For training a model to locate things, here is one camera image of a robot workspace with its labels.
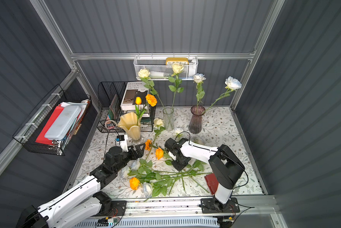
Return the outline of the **orange marigold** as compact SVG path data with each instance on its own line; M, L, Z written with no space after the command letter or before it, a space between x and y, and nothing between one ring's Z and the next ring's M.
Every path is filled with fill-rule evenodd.
M152 149L152 141L150 139L148 139L146 142L145 142L145 150L147 151L151 151Z

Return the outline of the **white rose bud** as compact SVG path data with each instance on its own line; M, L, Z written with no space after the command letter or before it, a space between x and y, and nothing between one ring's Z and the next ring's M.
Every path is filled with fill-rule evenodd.
M158 139L158 137L160 136L160 134L165 130L163 119L155 118L154 119L154 127L155 127L155 129L154 129L155 135L154 135L154 138L151 140L152 141L152 148L155 146L155 142ZM151 151L148 151L148 152L149 153L148 153L146 159L151 154Z

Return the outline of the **orange tulip bud flower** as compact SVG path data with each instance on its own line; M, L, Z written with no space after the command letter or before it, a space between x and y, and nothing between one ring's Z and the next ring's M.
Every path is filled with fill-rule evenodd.
M141 104L142 104L142 99L140 97L136 97L136 99L135 99L135 113L136 113L138 122L139 122L140 118L142 117L142 109L140 108Z

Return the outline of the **orange marigold flower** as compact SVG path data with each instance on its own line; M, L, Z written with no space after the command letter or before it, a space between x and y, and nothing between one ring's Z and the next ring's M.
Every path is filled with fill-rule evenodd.
M145 96L145 99L146 99L145 103L143 104L142 108L139 110L139 117L143 116L148 106L155 107L158 103L156 97L151 94L147 94Z

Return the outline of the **cream white rose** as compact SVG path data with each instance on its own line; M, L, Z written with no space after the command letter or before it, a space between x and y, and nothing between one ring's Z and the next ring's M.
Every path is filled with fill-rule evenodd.
M148 69L144 68L138 72L138 77L140 78L141 81L143 81L145 83L145 87L149 89L149 92L153 96L157 96L158 100L161 102L162 107L165 108L163 102L160 99L159 93L155 89L155 83L151 79L150 74L151 74L150 71Z

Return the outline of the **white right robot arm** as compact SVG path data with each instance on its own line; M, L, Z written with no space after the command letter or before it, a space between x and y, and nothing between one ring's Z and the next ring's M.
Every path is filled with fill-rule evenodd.
M177 171L183 170L192 158L209 164L218 181L214 194L215 205L221 208L227 205L237 181L245 171L243 163L227 145L210 147L186 138L178 142L169 138L165 142L165 149L173 159L171 164Z

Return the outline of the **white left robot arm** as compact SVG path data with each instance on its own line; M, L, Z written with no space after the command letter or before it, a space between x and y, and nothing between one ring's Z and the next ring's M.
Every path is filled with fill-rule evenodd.
M24 209L18 219L18 228L71 228L88 217L107 216L119 210L112 199L102 191L118 172L130 161L144 155L145 144L131 145L124 151L120 146L111 147L102 164L80 183L57 198L38 207Z

